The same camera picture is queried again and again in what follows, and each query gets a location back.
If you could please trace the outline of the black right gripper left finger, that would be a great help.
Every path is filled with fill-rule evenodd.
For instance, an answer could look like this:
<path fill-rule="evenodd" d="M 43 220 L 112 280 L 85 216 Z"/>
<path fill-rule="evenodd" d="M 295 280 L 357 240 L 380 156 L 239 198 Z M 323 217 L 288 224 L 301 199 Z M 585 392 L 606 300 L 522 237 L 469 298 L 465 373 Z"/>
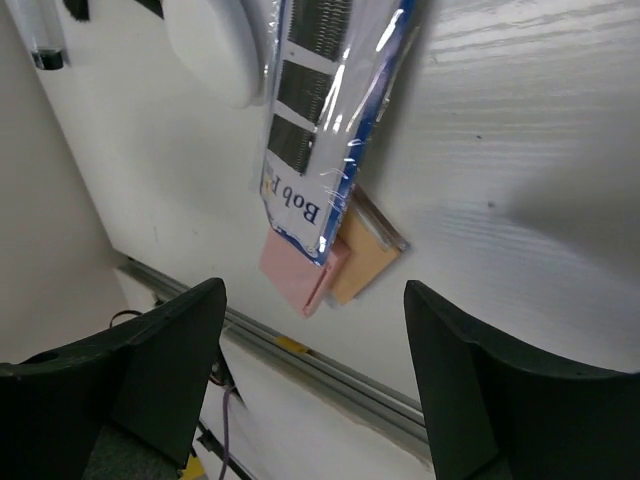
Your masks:
<path fill-rule="evenodd" d="M 5 479 L 175 479 L 226 311 L 219 278 L 95 335 L 1 367 Z"/>

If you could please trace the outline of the slim black makeup brush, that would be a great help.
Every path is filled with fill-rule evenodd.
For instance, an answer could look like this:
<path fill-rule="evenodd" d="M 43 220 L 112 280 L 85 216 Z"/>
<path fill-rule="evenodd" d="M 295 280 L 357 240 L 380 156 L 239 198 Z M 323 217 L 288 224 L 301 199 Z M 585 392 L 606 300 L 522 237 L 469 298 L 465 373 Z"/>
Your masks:
<path fill-rule="evenodd" d="M 54 1 L 9 1 L 21 38 L 35 66 L 56 71 L 65 66 L 65 42 Z"/>

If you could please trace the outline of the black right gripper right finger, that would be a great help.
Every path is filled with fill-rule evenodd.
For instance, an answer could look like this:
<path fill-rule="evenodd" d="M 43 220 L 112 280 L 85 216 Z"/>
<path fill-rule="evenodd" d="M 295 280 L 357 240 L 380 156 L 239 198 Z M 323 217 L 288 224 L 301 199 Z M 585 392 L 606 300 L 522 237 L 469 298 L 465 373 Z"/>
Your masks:
<path fill-rule="evenodd" d="M 406 330 L 440 479 L 635 479 L 639 377 L 529 345 L 425 284 Z"/>

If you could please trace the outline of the pink blotting paper pad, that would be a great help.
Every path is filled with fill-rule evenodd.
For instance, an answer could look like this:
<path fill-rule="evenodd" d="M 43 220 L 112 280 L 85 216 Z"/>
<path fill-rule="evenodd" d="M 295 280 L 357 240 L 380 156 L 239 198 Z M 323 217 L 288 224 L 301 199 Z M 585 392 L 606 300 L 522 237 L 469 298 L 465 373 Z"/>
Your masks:
<path fill-rule="evenodd" d="M 323 266 L 307 259 L 274 231 L 267 235 L 259 268 L 302 317 L 315 313 L 331 289 L 351 251 L 337 238 Z"/>

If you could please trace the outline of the bobby pin card pack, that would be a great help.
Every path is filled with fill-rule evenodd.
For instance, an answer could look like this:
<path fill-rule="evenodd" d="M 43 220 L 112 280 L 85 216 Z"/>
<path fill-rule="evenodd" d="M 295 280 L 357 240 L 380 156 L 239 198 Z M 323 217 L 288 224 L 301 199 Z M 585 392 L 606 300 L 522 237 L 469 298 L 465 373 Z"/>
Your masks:
<path fill-rule="evenodd" d="M 281 1 L 270 23 L 259 194 L 316 265 L 330 252 L 407 49 L 416 1 Z"/>

